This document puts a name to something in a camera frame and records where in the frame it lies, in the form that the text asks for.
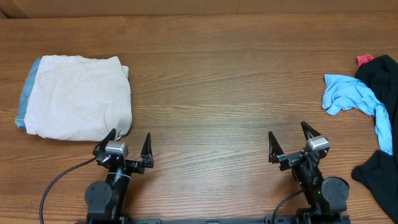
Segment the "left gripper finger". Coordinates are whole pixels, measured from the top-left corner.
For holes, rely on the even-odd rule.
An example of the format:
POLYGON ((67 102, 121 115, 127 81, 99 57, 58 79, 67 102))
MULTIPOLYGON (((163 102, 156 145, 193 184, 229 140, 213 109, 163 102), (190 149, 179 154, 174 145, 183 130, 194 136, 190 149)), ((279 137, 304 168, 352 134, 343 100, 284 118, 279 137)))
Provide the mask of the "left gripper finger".
POLYGON ((102 140, 100 141, 93 149, 93 155, 97 156, 100 152, 105 151, 105 147, 106 145, 110 142, 110 141, 114 141, 116 137, 116 129, 113 128, 109 134, 102 140))
POLYGON ((147 133, 146 140, 142 147, 141 151, 142 165, 146 168, 153 168, 154 166, 154 157, 152 153, 151 147, 151 135, 147 133))

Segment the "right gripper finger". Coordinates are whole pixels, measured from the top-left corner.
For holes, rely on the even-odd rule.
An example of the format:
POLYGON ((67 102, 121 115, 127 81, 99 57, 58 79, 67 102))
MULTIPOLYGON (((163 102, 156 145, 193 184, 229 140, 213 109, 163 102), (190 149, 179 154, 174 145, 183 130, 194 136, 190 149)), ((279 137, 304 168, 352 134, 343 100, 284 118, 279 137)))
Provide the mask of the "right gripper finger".
POLYGON ((268 137, 269 137, 269 162, 275 164, 280 162, 279 158, 284 157, 285 154, 272 131, 268 132, 268 137))
POLYGON ((321 134, 318 131, 314 130, 306 121, 302 121, 300 124, 306 140, 309 140, 313 137, 321 136, 321 134))

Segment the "black t-shirt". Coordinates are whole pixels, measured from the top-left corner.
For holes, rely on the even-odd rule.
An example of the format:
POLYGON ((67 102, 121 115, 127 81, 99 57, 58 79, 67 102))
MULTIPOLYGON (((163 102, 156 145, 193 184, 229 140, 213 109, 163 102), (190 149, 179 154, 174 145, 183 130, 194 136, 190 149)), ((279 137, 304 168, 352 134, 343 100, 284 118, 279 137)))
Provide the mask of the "black t-shirt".
POLYGON ((362 81, 381 105, 376 111, 380 150, 352 171, 374 196, 387 216, 397 223, 397 62, 389 55, 359 66, 355 77, 362 81))

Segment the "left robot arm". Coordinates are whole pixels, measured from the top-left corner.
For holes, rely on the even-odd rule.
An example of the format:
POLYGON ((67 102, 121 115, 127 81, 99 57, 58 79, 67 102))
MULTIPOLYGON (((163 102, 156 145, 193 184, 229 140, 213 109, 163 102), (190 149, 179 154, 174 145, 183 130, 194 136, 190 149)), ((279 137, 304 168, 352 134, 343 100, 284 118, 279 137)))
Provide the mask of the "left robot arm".
POLYGON ((147 134, 141 151, 141 160, 127 159, 129 154, 125 142, 116 140, 116 130, 93 149, 95 161, 108 172, 106 180, 90 184, 85 192, 88 206, 87 223, 132 223, 129 215, 123 213, 123 206, 133 174, 143 174, 146 168, 153 168, 154 157, 151 135, 147 134))

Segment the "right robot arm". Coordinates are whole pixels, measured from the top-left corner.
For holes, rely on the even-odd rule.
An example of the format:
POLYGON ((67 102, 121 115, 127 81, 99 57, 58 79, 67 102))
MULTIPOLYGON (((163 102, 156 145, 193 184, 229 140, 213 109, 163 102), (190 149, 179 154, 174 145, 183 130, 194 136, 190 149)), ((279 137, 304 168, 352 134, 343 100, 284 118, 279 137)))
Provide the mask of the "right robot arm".
POLYGON ((305 146, 299 152, 285 154, 274 136, 268 132, 269 162, 278 164, 281 171, 291 170, 300 190, 281 201, 272 215, 265 217, 265 223, 296 224, 345 224, 350 223, 347 210, 349 184, 340 177, 322 176, 318 165, 330 149, 329 140, 313 129, 306 121, 301 122, 306 139, 305 146), (277 212, 286 202, 299 194, 304 194, 307 208, 300 208, 294 215, 278 215, 277 212))

